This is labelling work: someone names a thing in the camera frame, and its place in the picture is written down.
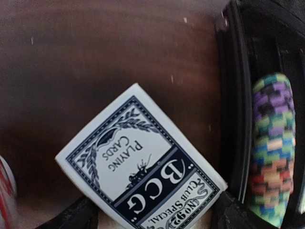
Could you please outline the blue white playing card box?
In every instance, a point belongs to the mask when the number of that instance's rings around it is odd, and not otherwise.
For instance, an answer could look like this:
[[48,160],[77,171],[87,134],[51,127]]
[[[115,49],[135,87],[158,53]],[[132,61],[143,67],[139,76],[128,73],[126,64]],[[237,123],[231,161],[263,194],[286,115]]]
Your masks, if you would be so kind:
[[189,229],[227,189],[136,83],[55,160],[85,196],[127,229]]

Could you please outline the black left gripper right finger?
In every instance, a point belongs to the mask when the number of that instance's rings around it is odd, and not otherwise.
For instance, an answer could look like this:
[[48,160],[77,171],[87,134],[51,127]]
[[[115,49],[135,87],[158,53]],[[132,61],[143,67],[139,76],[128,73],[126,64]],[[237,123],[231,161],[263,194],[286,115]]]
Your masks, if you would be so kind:
[[224,191],[213,205],[213,229],[274,229],[244,204]]

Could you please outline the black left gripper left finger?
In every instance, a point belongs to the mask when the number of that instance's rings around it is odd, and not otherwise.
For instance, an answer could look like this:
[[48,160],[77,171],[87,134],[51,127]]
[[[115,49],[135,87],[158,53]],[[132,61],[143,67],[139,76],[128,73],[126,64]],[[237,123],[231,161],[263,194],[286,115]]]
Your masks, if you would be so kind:
[[97,229],[99,208],[87,197],[81,197],[56,217],[36,229]]

